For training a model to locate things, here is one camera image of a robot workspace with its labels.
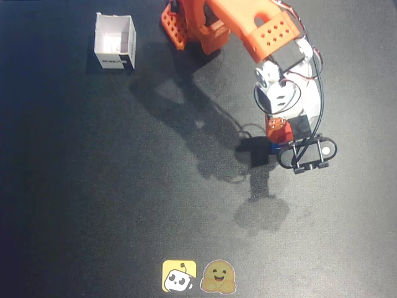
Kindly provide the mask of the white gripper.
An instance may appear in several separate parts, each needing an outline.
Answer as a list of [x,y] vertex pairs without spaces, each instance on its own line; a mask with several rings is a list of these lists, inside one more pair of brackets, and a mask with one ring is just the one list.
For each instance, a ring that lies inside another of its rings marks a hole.
[[267,138],[276,144],[300,141],[313,133],[320,98],[314,81],[283,79],[262,89]]

